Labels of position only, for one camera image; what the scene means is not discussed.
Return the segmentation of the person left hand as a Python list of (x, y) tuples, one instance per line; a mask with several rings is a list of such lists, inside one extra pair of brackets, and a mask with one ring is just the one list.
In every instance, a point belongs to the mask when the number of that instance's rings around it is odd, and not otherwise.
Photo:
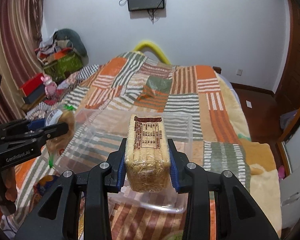
[(4, 215), (15, 213), (17, 194), (15, 168), (0, 171), (0, 210)]

